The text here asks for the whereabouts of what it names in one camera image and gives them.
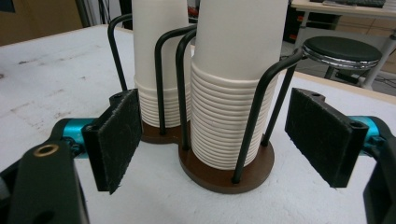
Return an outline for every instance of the keyboard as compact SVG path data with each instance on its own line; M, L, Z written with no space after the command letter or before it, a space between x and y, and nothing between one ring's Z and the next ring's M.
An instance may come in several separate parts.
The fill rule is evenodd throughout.
M322 3L324 0L309 0L310 2ZM335 0L336 3L347 3L348 5L357 5L358 7L382 7L385 0Z

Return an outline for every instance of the black foam pad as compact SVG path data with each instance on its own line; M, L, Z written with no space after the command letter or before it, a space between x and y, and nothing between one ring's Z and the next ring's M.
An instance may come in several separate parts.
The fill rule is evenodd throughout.
M368 127L325 102L325 97L292 89L286 123L295 146L333 188L345 188Z
M142 125L137 90L110 97L110 108L82 133L98 190L113 193L139 145Z

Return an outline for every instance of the stool seat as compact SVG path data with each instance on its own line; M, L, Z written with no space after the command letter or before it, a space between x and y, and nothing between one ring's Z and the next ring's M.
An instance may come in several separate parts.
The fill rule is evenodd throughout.
M367 70L377 65L382 53L363 42L336 36L307 39L303 51L308 58L327 65L350 70Z

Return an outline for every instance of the stool leg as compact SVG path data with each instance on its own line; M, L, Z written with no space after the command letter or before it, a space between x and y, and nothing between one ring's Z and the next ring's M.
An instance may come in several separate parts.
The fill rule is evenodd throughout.
M324 78L330 79L332 77L333 71L334 71L334 68L329 66L329 68L326 71L326 75L324 75Z

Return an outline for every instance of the background table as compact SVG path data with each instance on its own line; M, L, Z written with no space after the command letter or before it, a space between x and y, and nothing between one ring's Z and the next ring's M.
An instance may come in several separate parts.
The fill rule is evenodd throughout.
M393 52L396 47L396 33L393 37L384 36L373 36L363 35L356 33L347 33L334 30L320 30L314 28L307 28L306 23L308 22L308 16L311 12L333 14L340 16L352 16L362 18L376 18L384 20L396 20L396 11L390 11L383 8L376 7L329 7L323 6L321 3L310 2L309 0L293 0L291 3L292 7L295 7L298 11L304 11L304 18L297 35L295 47L300 47L307 38L317 35L337 35L352 39L357 39L367 44L371 44L382 52L382 59L378 62L378 66L371 69L367 74L366 79L361 79L361 86L365 89L372 89L373 82L381 70L382 65L387 61L388 56Z
M131 89L134 37L116 30L116 39ZM0 170L45 141L57 120L98 117L108 97L121 91L105 26L5 46L0 58ZM396 133L396 97L304 74L296 74L291 86L327 96L328 104L347 115L378 116ZM290 93L271 138L273 171L247 193L199 187L183 172L173 144L141 142L111 196L96 191L89 161L75 160L91 222L365 223L362 191L375 161L359 157L348 188L329 188L284 132L289 98Z

